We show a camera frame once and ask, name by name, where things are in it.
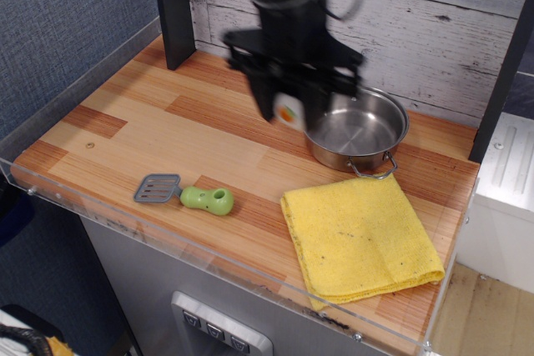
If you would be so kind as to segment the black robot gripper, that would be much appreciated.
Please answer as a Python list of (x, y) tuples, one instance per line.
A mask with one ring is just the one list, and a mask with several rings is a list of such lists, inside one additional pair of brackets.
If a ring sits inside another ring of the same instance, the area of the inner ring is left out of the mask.
[(299, 99), (308, 132), (326, 113), (332, 93), (356, 93), (363, 56), (328, 32), (325, 0), (254, 0), (254, 5), (261, 26), (223, 36), (229, 65), (249, 80), (266, 121), (275, 116), (278, 93)]

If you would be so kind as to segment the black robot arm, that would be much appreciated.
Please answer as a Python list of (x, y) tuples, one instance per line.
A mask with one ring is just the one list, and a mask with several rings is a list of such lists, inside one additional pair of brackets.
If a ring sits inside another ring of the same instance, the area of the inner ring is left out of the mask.
[(275, 99), (296, 98), (304, 130), (312, 129), (339, 93), (357, 93), (363, 56), (327, 30), (326, 0), (251, 0), (260, 27), (228, 31), (229, 65), (246, 75), (262, 117), (275, 116)]

